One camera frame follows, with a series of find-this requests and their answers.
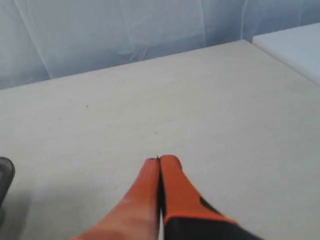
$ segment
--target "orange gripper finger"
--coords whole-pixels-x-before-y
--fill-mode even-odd
[[[160,162],[147,159],[123,199],[97,225],[72,240],[157,240]]]
[[[174,218],[192,218],[236,223],[211,207],[190,183],[174,155],[160,158],[164,192],[164,224]]]

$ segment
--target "black object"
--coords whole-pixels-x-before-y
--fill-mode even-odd
[[[223,221],[174,217],[164,227],[165,240],[262,240],[240,226]]]
[[[0,157],[0,206],[5,199],[14,176],[15,166],[13,163],[5,157]]]

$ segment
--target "light blue curtain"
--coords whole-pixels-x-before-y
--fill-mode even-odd
[[[320,22],[320,0],[0,0],[0,89]]]

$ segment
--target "fabric backdrop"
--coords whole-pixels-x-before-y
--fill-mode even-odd
[[[319,0],[0,0],[0,89],[317,22]]]

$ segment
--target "white table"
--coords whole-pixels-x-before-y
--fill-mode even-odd
[[[320,86],[320,23],[258,35],[252,43]]]
[[[175,154],[266,239],[319,239],[320,88],[245,41],[0,91],[16,176],[0,239],[68,240]]]

